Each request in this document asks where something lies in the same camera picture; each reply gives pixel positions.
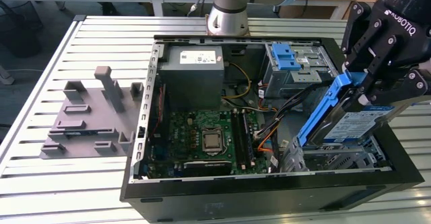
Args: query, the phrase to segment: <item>sticker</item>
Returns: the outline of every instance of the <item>sticker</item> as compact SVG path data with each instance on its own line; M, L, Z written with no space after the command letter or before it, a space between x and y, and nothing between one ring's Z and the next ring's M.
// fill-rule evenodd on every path
M65 132L63 134L65 135L79 135L81 133L79 132Z
M374 125L376 118L386 115L392 106L365 106L360 112L348 112L324 137L325 143L353 141Z
M288 144L289 144L289 141L282 140L281 141L281 144L280 144L280 147L281 148L286 148L288 147Z
M308 63L308 59L306 58L296 58L296 62L297 63L306 64Z
M181 51L180 64L214 64L216 51Z
M273 157L273 155L270 156L270 163L273 164L274 167L277 167L277 160Z
M261 89L258 89L258 98L264 98L264 91Z

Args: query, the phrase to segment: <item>white cable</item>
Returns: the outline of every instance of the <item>white cable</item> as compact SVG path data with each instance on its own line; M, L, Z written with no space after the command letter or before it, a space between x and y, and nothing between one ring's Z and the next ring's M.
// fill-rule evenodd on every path
M238 106L234 106L234 105L232 105L226 100L224 100L224 102L225 102L225 103L228 103L233 108L250 109L250 110L253 110L253 111L266 112L265 110L254 109L254 108L252 108L252 107L245 107L245 106L238 107Z
M6 70L6 72L10 72L10 71L35 71L35 72L42 72L42 70L39 70L39 69L10 69L10 70Z

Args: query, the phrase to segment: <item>motherboard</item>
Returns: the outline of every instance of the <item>motherboard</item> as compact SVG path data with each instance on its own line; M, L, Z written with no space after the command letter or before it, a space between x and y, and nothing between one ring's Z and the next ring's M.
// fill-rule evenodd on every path
M154 146L153 178L260 174L262 154L254 154L258 130L253 111L172 112L166 146Z

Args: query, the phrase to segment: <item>white desk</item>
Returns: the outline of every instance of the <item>white desk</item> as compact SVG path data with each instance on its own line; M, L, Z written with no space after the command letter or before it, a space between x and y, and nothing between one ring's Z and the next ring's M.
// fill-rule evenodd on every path
M340 43L344 27L344 21L249 19L253 36L333 37ZM39 147L61 107L66 80L101 87L93 70L95 66L109 66L119 86L142 81L153 35L202 35L204 29L200 18L87 17L71 23L0 145L0 223L145 223L129 205L118 201L125 157L41 160ZM429 223L429 114L431 105L420 104L390 123L425 179L413 189L389 193L346 212L202 223Z

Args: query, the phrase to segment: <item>power supply label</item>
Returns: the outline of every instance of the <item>power supply label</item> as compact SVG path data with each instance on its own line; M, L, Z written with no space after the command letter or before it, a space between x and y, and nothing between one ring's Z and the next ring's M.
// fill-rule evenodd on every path
M376 118L386 115L393 106L365 106L360 112L348 112L325 135L324 143L349 142L360 138L374 125Z
M181 51L180 64L214 64L216 51Z

